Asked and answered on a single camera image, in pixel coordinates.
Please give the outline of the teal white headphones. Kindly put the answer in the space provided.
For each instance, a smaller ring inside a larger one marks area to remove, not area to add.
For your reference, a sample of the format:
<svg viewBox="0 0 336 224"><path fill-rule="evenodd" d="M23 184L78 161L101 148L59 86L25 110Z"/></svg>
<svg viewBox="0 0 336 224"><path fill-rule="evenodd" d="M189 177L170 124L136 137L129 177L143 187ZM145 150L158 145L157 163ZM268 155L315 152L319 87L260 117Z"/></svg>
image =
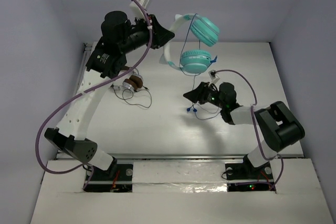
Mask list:
<svg viewBox="0 0 336 224"><path fill-rule="evenodd" d="M180 55L172 57L172 40L169 39L169 42L163 46L159 63L180 71L184 75L197 76L207 71L217 61L217 56L212 56L208 49L218 42L220 29L207 17L189 13L176 14L169 31L176 34L185 23L189 25Z"/></svg>

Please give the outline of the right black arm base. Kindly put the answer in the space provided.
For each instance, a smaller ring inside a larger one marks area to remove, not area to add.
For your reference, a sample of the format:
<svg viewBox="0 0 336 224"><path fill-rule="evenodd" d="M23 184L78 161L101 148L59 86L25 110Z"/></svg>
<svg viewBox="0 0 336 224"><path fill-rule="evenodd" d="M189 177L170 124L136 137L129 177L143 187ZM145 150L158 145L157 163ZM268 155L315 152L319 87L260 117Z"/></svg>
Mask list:
<svg viewBox="0 0 336 224"><path fill-rule="evenodd" d="M253 167L246 155L241 163L225 164L221 178L228 182L229 192L276 191L270 161Z"/></svg>

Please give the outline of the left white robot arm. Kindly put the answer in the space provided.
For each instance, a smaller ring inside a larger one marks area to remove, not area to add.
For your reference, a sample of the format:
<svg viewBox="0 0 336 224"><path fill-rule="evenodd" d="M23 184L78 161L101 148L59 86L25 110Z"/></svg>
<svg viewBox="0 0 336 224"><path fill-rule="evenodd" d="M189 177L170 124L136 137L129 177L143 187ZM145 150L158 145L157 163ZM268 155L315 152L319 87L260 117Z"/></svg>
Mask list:
<svg viewBox="0 0 336 224"><path fill-rule="evenodd" d="M159 49L175 34L161 26L153 14L145 19L136 18L133 24L122 11L107 13L101 31L76 99L57 126L46 130L44 137L77 161L94 166L103 178L111 179L117 172L117 160L87 139L90 121L111 82L125 70L126 55L144 45L148 49Z"/></svg>

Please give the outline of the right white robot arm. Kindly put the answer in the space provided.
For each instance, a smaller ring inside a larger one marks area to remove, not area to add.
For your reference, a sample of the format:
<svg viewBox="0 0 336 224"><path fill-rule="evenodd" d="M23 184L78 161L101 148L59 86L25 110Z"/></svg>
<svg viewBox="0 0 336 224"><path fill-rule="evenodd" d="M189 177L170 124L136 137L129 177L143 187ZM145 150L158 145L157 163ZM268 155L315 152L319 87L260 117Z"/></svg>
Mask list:
<svg viewBox="0 0 336 224"><path fill-rule="evenodd" d="M268 161L305 137L303 126L282 101L258 110L242 106L237 102L234 85L228 82L221 83L219 88L212 83L201 82L183 97L193 103L210 103L220 108L220 115L227 124L250 124L254 127L258 145L244 156L237 168L233 168L233 174L242 172L248 178L255 178Z"/></svg>

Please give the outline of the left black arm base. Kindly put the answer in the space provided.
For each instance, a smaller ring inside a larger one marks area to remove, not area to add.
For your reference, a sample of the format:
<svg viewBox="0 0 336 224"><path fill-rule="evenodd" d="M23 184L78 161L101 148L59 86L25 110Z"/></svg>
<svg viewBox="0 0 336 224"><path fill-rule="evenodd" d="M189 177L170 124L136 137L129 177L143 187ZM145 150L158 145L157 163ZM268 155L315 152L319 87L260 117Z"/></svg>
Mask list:
<svg viewBox="0 0 336 224"><path fill-rule="evenodd" d="M131 193L133 164L121 163L117 160L109 170L101 170L91 165L83 165L86 171L83 191L87 193Z"/></svg>

